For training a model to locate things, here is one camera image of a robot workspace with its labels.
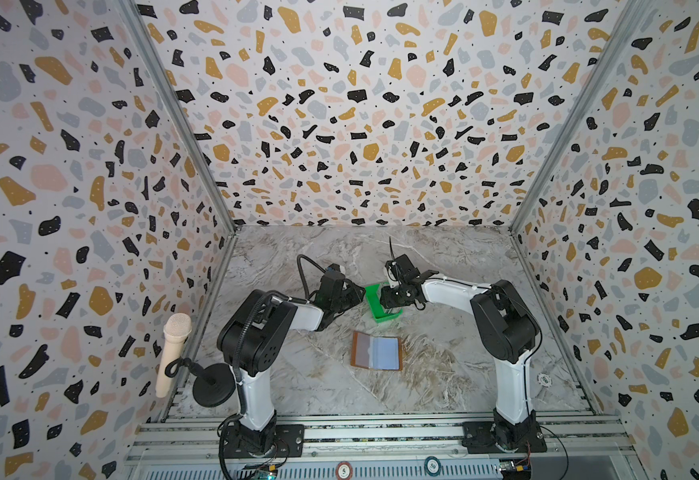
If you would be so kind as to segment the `green plastic card tray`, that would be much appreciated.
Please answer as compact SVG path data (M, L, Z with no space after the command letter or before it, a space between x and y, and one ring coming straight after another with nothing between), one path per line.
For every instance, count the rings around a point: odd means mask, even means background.
M389 285L387 282L383 282L365 287L365 300L369 304L373 320L377 323L395 320L403 314L401 308L385 308L381 304L381 289L387 285Z

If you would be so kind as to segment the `brown leather card holder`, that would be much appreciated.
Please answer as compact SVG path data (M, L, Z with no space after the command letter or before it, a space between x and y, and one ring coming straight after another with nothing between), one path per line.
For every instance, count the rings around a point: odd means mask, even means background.
M353 332L351 366L366 370L403 370L403 346L397 337L375 337Z

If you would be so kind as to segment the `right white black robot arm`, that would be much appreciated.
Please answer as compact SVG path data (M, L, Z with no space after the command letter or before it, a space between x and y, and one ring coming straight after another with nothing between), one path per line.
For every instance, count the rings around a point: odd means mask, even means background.
M507 280L477 284L419 271L401 255L385 262L387 286L379 302L385 309L439 304L471 314L483 347L495 360L497 402L493 420L463 424L461 444L470 454L547 451L531 402L529 361L543 341L541 326Z

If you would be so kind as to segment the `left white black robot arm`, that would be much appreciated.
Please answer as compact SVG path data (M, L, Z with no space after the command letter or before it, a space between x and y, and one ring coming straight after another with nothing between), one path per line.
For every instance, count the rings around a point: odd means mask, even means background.
M303 298L277 290L254 290L232 314L216 342L224 361L212 388L212 406L231 396L238 412L222 452L237 448L265 456L276 447L276 410L271 400L270 368L292 330L321 332L343 313L363 303L365 290L331 264L321 271L319 288Z

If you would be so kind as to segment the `black round microphone stand base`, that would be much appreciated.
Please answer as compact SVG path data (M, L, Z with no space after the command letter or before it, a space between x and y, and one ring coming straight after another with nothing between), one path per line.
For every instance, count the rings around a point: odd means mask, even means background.
M227 402L235 389L235 377L227 364L217 363L195 372L192 395L202 407L215 408Z

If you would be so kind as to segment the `beige foam microphone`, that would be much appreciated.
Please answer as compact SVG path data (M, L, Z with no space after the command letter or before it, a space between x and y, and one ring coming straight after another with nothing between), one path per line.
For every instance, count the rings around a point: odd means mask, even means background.
M172 378L165 373L166 368L171 362L181 358L185 341L191 332L191 317L185 313L171 315L163 326L164 345L155 382L155 395L159 399L165 398L171 390Z

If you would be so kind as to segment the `aluminium mounting rail frame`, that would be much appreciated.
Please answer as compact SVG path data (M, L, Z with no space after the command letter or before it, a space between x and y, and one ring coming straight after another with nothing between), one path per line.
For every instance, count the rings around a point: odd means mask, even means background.
M541 412L521 447L493 444L489 414L283 416L269 452L221 438L218 418L147 424L130 479L645 479L615 416Z

